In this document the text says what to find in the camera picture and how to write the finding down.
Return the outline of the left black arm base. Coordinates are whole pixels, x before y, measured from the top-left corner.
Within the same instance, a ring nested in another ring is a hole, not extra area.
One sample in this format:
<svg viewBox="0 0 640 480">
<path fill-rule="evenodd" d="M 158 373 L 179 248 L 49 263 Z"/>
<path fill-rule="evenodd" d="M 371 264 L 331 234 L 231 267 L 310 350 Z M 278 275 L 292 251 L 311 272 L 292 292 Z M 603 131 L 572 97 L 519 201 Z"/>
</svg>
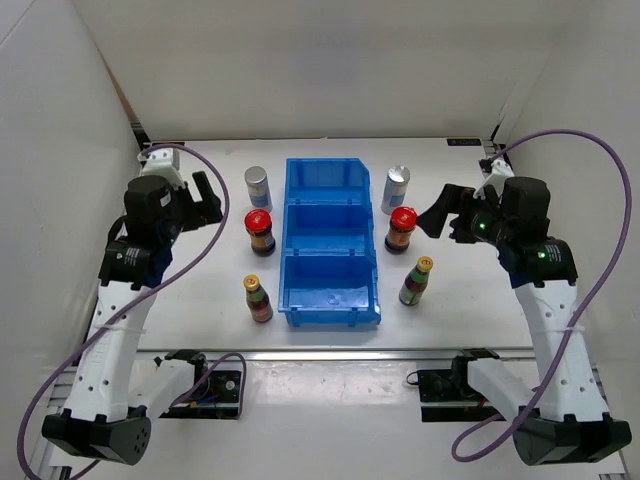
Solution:
<svg viewBox="0 0 640 480">
<path fill-rule="evenodd" d="M 182 361 L 194 367 L 193 385 L 198 388 L 181 402 L 174 402 L 161 418 L 238 420 L 242 414 L 248 371 L 246 359 L 238 352 L 223 354 L 210 362 L 203 352 L 173 350 L 162 361 Z"/>
</svg>

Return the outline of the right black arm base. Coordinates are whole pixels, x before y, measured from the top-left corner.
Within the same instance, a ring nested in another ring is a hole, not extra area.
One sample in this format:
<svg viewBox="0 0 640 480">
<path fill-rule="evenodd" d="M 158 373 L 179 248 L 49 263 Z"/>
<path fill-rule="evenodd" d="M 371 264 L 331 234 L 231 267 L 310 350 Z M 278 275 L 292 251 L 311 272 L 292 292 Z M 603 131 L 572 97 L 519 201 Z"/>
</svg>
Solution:
<svg viewBox="0 0 640 480">
<path fill-rule="evenodd" d="M 409 372 L 405 385 L 418 389 L 423 423 L 481 422 L 498 411 L 468 383 L 467 366 L 477 360 L 500 360 L 493 350 L 460 350 L 446 368 L 422 368 Z"/>
</svg>

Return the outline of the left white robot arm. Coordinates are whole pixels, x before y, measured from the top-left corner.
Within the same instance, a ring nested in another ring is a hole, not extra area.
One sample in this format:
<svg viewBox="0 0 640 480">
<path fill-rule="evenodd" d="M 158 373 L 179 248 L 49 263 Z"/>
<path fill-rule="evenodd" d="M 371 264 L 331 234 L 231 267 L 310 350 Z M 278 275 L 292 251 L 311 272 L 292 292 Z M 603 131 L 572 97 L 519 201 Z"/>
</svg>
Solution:
<svg viewBox="0 0 640 480">
<path fill-rule="evenodd" d="M 98 301 L 71 393 L 61 412 L 46 416 L 41 433 L 66 453 L 92 460 L 135 465 L 145 453 L 153 420 L 173 395 L 206 395 L 210 377 L 200 354 L 162 366 L 145 387 L 129 391 L 144 323 L 183 232 L 223 219 L 221 201 L 204 172 L 192 176 L 201 198 L 183 181 L 161 175 L 131 180 L 125 213 L 111 226 L 98 278 Z"/>
</svg>

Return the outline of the yellow-capped sauce bottle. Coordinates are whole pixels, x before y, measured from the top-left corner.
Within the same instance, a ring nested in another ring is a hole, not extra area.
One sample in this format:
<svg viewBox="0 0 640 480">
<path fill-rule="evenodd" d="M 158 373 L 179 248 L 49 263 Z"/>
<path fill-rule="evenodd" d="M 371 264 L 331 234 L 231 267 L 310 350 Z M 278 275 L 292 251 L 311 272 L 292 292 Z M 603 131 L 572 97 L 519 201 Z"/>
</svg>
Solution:
<svg viewBox="0 0 640 480">
<path fill-rule="evenodd" d="M 399 291 L 399 301 L 403 305 L 415 306 L 420 302 L 427 288 L 432 268 L 433 260 L 429 256 L 418 258 Z"/>
<path fill-rule="evenodd" d="M 249 274 L 243 279 L 246 303 L 255 322 L 266 323 L 273 316 L 270 298 L 255 274 Z"/>
</svg>

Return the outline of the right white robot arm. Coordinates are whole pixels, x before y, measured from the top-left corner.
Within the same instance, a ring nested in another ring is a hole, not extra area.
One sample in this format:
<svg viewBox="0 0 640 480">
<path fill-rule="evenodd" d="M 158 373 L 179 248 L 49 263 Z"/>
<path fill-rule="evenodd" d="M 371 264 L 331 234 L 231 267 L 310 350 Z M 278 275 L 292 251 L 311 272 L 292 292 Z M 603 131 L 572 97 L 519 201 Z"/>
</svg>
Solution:
<svg viewBox="0 0 640 480">
<path fill-rule="evenodd" d="M 526 387 L 494 353 L 465 352 L 449 387 L 460 399 L 483 395 L 509 422 L 507 432 L 529 466 L 596 463 L 632 441 L 628 422 L 611 416 L 593 376 L 577 320 L 577 270 L 569 245 L 549 235 L 545 182 L 513 177 L 497 192 L 447 184 L 417 219 L 431 238 L 451 226 L 461 244 L 496 248 L 524 312 L 539 385 Z"/>
</svg>

